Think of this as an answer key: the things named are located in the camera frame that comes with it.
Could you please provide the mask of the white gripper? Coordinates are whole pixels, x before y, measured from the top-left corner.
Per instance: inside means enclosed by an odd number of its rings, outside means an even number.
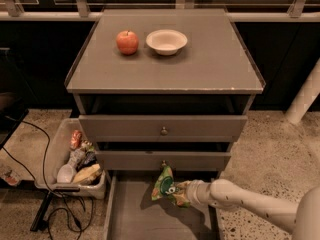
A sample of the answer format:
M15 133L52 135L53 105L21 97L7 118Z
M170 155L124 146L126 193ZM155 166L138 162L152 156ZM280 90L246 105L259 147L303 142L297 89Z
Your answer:
M176 184L179 189L186 189L187 199L192 205L209 205L214 204L214 199L211 196L210 183L202 180L183 181Z

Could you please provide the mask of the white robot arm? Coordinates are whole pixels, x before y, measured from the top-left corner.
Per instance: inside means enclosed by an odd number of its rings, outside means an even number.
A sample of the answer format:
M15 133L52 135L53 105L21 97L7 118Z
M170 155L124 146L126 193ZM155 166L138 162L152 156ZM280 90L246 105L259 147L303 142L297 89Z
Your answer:
M251 192L225 179L184 181L177 186L191 204L219 209L238 206L290 233L292 240L320 240L319 186L309 190L299 203Z

